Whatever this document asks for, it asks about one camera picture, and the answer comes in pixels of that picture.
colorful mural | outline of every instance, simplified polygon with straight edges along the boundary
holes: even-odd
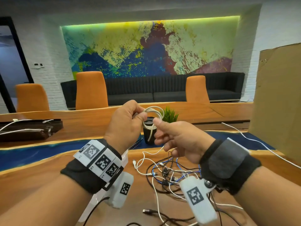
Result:
[[[230,71],[238,16],[63,26],[73,75]]]

green plant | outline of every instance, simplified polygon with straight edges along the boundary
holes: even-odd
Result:
[[[167,106],[164,110],[164,117],[163,121],[166,121],[168,123],[176,122],[178,119],[179,114],[175,114],[174,109],[170,109],[169,106]]]

black cup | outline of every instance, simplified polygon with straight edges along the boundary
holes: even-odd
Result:
[[[144,122],[146,126],[152,126],[153,125],[153,119],[154,117],[148,117],[147,120]],[[143,133],[144,133],[144,141],[146,144],[149,145],[154,145],[155,144],[155,133],[156,133],[157,129],[153,129],[153,133],[151,135],[150,140],[148,141],[151,131],[148,129],[143,128]]]

hand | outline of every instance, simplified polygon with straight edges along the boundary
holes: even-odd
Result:
[[[109,145],[115,148],[121,155],[138,139],[141,125],[147,119],[147,113],[134,100],[126,102],[112,115],[110,124],[104,135]]]
[[[154,124],[157,126],[155,133],[155,144],[165,144],[164,150],[171,152],[173,157],[186,158],[195,164],[198,164],[205,151],[214,142],[214,138],[198,129],[194,125],[185,121],[168,123],[154,118]]]

cardboard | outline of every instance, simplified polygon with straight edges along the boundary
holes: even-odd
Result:
[[[260,52],[249,132],[301,163],[301,43]]]

